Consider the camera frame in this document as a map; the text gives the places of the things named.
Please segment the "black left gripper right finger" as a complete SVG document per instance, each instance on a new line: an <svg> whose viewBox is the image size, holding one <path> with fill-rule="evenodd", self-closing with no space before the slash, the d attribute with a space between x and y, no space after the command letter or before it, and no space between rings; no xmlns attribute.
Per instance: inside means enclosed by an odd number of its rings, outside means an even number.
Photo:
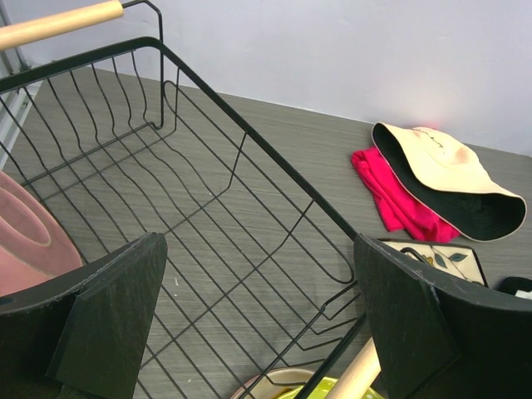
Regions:
<svg viewBox="0 0 532 399"><path fill-rule="evenodd" d="M354 266L391 398L529 398L531 301L359 234Z"/></svg>

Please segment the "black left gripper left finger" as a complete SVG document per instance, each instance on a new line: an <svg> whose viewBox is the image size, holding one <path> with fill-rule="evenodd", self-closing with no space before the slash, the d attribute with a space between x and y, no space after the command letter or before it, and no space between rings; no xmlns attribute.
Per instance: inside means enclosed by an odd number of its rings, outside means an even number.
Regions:
<svg viewBox="0 0 532 399"><path fill-rule="evenodd" d="M3 398L131 398L168 246L148 233L1 297Z"/></svg>

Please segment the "cream flower square plate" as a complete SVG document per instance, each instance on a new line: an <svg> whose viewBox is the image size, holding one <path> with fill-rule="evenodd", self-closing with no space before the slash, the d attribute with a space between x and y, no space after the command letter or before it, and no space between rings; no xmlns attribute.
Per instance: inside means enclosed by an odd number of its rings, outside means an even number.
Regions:
<svg viewBox="0 0 532 399"><path fill-rule="evenodd" d="M480 260L475 250L470 247L406 239L381 241L413 259L430 264L457 278L489 287Z"/></svg>

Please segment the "green dotted round plate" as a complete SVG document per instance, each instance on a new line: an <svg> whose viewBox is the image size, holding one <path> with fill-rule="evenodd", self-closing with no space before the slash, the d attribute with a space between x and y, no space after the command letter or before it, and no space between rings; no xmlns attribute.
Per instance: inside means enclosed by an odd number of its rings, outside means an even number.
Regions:
<svg viewBox="0 0 532 399"><path fill-rule="evenodd" d="M310 399L324 399L333 389L336 383L337 378L324 377L308 397ZM303 386L298 386L297 388L278 396L278 399L294 399L302 391L302 389ZM384 399L384 396L379 394L373 388L369 387L362 396L362 399Z"/></svg>

